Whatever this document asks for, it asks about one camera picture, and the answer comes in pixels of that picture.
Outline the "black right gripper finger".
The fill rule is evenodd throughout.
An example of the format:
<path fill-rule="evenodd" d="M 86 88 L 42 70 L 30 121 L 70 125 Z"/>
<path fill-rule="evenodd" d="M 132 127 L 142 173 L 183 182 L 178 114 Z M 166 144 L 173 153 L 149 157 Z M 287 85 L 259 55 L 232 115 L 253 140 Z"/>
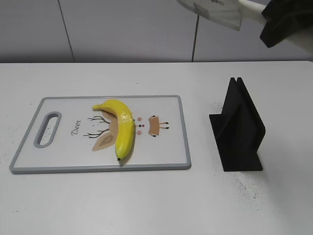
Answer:
<path fill-rule="evenodd" d="M 260 39 L 268 48 L 313 28 L 311 0 L 272 0 L 261 14 L 266 23 Z"/>

